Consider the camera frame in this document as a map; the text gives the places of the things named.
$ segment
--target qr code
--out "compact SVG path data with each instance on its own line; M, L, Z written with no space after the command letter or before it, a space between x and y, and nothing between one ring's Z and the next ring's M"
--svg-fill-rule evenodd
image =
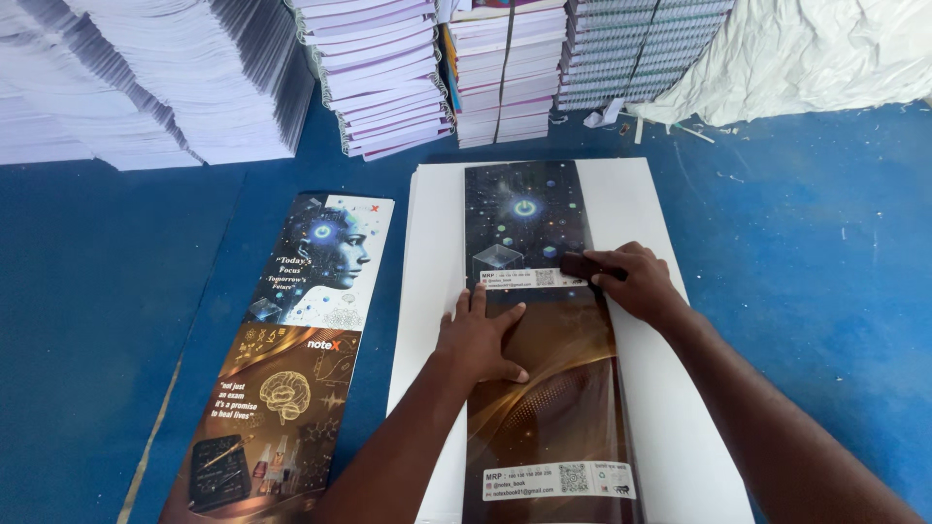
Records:
M549 269L538 269L534 271L534 277L539 287L554 285L554 272Z
M564 493L588 493L585 464L560 464L560 491Z

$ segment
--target white paper stack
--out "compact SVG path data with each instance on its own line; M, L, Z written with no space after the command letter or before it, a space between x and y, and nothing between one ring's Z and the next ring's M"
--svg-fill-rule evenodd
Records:
M93 158L58 120L34 110L22 91L0 81L0 165Z
M453 12L444 26L444 43L459 147L547 136L557 63L567 37L563 3L516 3L503 89L508 3L492 7L474 0L471 11Z
M141 88L90 19L78 17L62 0L0 3L0 55L0 77L21 95L4 103L9 113L2 118L22 125L22 134L10 132L38 158L68 158L81 150L53 129L54 119L121 171L200 165L171 108ZM45 116L25 117L30 108ZM41 136L43 129L51 134ZM64 149L40 153L46 141Z
M293 0L343 152L380 159L448 136L433 0Z
M314 80L279 0L66 0L211 164L291 158Z
M734 0L569 0L561 110L652 101L695 62Z

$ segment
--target hand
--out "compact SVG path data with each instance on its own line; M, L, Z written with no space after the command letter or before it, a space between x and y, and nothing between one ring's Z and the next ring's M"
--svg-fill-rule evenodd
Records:
M475 286L473 304L470 292L464 289L457 301L457 315L444 313L440 321L440 338L434 354L449 357L454 369L472 384L485 380L527 382L528 372L520 365L501 358L501 337L524 314L522 302L497 318L486 318L486 286Z
M648 248L633 241L615 251L585 251L586 258L605 269L621 268L628 272L624 282L607 273L593 276L592 283L601 287L615 302L638 319L654 328L671 313L689 305L670 282L670 268L658 260Z

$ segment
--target brain illustration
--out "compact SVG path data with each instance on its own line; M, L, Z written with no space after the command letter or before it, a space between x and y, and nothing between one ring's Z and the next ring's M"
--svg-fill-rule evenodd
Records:
M310 386L304 375L282 371L267 378L259 390L259 398L268 408L279 413L281 425L293 421L310 405Z

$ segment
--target notex logo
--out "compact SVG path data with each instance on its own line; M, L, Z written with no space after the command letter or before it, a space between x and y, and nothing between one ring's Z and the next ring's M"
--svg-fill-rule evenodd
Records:
M335 352L340 351L340 342L343 340L331 340L329 342L309 340L308 347L314 348L316 350L334 350Z

